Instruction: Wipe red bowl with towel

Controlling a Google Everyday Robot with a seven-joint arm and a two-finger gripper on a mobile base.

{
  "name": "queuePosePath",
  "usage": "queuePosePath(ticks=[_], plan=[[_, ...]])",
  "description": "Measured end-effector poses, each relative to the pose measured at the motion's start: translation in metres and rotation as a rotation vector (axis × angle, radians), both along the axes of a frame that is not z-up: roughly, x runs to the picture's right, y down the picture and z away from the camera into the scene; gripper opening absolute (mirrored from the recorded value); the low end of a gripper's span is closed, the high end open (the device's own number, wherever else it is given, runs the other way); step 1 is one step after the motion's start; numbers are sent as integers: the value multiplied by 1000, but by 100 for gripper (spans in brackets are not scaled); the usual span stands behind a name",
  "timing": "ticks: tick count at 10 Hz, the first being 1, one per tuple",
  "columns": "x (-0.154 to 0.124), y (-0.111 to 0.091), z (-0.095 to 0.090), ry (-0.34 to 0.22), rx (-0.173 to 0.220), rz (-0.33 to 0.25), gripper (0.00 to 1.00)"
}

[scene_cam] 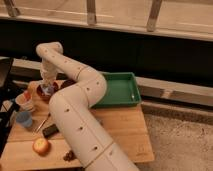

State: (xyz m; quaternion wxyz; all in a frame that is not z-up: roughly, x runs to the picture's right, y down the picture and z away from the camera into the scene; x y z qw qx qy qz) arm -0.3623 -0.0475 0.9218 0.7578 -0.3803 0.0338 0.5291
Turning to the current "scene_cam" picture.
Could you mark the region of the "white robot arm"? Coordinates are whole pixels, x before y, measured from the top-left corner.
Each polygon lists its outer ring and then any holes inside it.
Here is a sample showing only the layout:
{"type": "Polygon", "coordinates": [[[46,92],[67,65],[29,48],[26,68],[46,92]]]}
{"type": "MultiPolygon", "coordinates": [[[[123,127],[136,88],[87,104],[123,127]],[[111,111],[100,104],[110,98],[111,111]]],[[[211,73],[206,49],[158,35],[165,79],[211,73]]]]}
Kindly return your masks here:
{"type": "Polygon", "coordinates": [[[39,44],[36,52],[75,81],[50,98],[49,112],[85,171],[139,171],[89,111],[106,93],[103,75],[64,56],[59,42],[39,44]]]}

